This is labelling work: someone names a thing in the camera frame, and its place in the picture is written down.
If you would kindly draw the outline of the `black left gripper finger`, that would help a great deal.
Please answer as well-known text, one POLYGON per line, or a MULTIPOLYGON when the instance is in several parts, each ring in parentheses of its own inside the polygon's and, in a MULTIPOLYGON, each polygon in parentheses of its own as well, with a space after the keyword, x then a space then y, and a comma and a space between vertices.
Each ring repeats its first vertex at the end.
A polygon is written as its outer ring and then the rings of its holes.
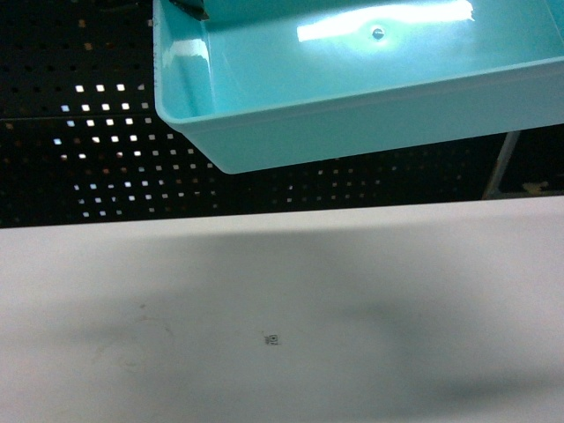
POLYGON ((207 21, 210 18, 204 0, 170 0, 170 3, 197 21, 207 21))

